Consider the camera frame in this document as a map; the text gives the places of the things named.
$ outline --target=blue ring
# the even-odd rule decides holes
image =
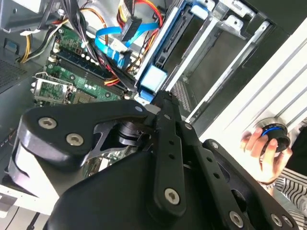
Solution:
[[[270,131],[272,131],[272,130],[277,130],[277,129],[281,129],[281,130],[282,130],[282,128],[279,128],[279,127],[269,128],[268,130],[264,131],[264,132],[262,133],[261,136],[264,136],[264,135],[266,135],[268,132],[270,132]]]

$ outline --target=red cable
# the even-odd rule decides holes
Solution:
[[[119,83],[119,82],[120,82],[120,80],[117,80],[117,81],[115,81],[115,82],[113,82],[113,83],[107,84],[106,86],[116,85],[116,84]]]
[[[155,14],[158,16],[159,18],[159,27],[161,28],[163,25],[163,19],[162,19],[162,15],[159,11],[157,11],[157,9],[155,7],[153,7],[151,4],[149,4],[147,1],[145,0],[136,0],[136,3],[143,3],[148,5],[154,12]]]

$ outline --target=metal bracket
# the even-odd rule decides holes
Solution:
[[[43,79],[43,78],[36,78],[36,82],[33,83],[34,89],[31,90],[32,93],[34,94],[34,98],[37,100],[42,100],[42,101],[47,101],[47,102],[53,102],[53,103],[59,103],[59,104],[64,103],[67,90],[69,87],[72,87],[73,84],[71,84],[70,82],[64,81],[64,80],[60,80],[60,79],[51,77],[51,76],[47,76],[47,77],[49,80]],[[41,95],[43,83],[51,84],[54,86],[61,86],[62,87],[61,98],[56,100],[56,99],[51,99],[49,97]]]
[[[209,11],[212,11],[215,7],[215,2],[213,0],[197,0],[201,4],[203,4]]]
[[[219,28],[243,39],[246,40],[244,36],[241,35],[241,29],[244,23],[242,20],[238,19],[234,15],[230,15],[226,20],[218,23]]]
[[[255,12],[243,4],[241,1],[238,0],[220,0],[221,3],[225,4],[231,10],[233,10],[236,14],[240,17],[244,17],[245,15],[249,15],[250,17],[254,17],[256,14]]]
[[[219,89],[219,87],[227,79],[227,77],[230,75],[230,73],[234,69],[236,69],[244,61],[244,59],[247,57],[247,54],[249,54],[252,51],[252,49],[250,49],[251,45],[253,43],[257,42],[257,40],[261,37],[261,35],[265,32],[265,30],[268,28],[269,25],[270,25],[270,23],[267,22],[267,21],[265,21],[261,24],[261,26],[254,33],[252,38],[242,48],[242,50],[238,53],[238,55],[235,57],[235,59],[230,63],[230,65],[227,67],[227,69],[220,76],[220,78],[216,81],[216,83],[211,87],[211,89],[207,92],[207,94],[202,98],[202,100],[199,102],[199,104],[195,107],[195,109],[187,117],[186,122],[190,122],[191,118],[194,116],[194,114],[197,112],[197,110],[201,107],[201,105],[203,103],[209,101],[209,99]]]
[[[153,154],[154,166],[153,197],[149,200],[149,211],[162,223],[170,223],[184,215],[187,209],[186,191],[182,164],[181,140],[176,135],[177,115],[174,97],[162,92],[163,107],[156,117],[156,143]]]
[[[228,173],[228,189],[240,191],[243,197],[246,198],[248,216],[255,229],[276,229],[276,222],[272,215],[283,220],[282,225],[279,226],[282,229],[291,229],[283,216],[290,219],[296,225],[294,219],[286,210],[279,206],[277,201],[269,201],[272,197],[262,189],[261,185],[218,142],[208,139],[204,142],[203,147],[213,153],[214,159],[219,163],[220,168],[223,168]]]

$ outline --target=white surface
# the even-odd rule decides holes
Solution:
[[[49,200],[44,200],[38,197],[35,197],[33,195],[28,195],[26,193],[19,192],[17,190],[5,187],[3,185],[0,185],[0,193],[16,197],[17,200],[15,202],[16,206],[34,211],[34,212],[39,212],[45,215],[50,215],[54,203],[51,204]]]
[[[242,132],[267,117],[289,131],[307,116],[307,19],[200,136],[217,140],[235,158]]]
[[[41,9],[41,3],[46,2],[46,0],[13,0],[14,2],[17,2],[18,4],[28,8],[29,10],[39,13],[39,10]]]
[[[16,181],[18,179],[20,181],[19,186],[37,197],[48,200],[50,202],[48,206],[53,206],[59,198],[57,191],[35,156],[28,152],[21,144],[18,145],[15,163],[21,171],[27,173],[29,179],[24,181],[22,180],[23,178],[12,177],[12,180]]]
[[[16,213],[16,210],[17,210],[17,206],[13,206],[10,209],[6,218],[0,218],[0,229],[1,230],[4,230],[8,226],[14,214]],[[8,230],[26,230],[29,224],[31,223],[34,215],[35,215],[35,212],[33,211],[30,211],[24,208],[19,208]],[[40,214],[36,223],[34,224],[35,230],[42,230],[48,218],[49,216]]]
[[[100,172],[101,170],[105,169],[108,166],[108,164],[109,164],[109,160],[106,158],[103,158],[98,171]]]

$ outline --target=bolt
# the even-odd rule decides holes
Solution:
[[[293,224],[292,224],[292,222],[288,219],[288,217],[283,216],[283,219],[284,219],[284,221],[285,221],[291,228],[293,227]]]
[[[63,9],[58,9],[58,14],[60,16],[65,16],[65,11]]]
[[[189,129],[189,130],[192,129],[192,126],[191,126],[190,124],[188,124],[188,123],[186,123],[184,126],[185,126],[187,129]]]
[[[67,143],[69,143],[72,146],[80,146],[84,143],[83,138],[76,133],[70,133],[66,137]]]
[[[216,144],[215,142],[211,142],[212,146],[215,148],[215,149],[218,149],[219,148],[219,145]]]
[[[276,216],[275,214],[271,214],[271,218],[274,221],[274,223],[279,226],[282,227],[283,223],[281,222],[281,220],[278,218],[278,216]]]
[[[164,114],[164,117],[166,117],[168,120],[171,119],[171,117],[169,115],[167,115],[167,114]]]
[[[168,202],[171,203],[172,205],[179,204],[180,197],[179,197],[178,193],[174,189],[167,188],[164,191],[164,196],[168,200]]]
[[[243,220],[242,218],[239,216],[239,214],[237,214],[234,211],[229,212],[229,217],[231,219],[231,221],[238,227],[238,228],[242,228],[243,225]]]
[[[45,129],[53,129],[57,126],[57,122],[51,117],[42,117],[38,120],[39,126]]]
[[[135,109],[136,109],[137,111],[139,111],[139,112],[143,112],[142,108],[139,107],[139,106],[136,106]]]

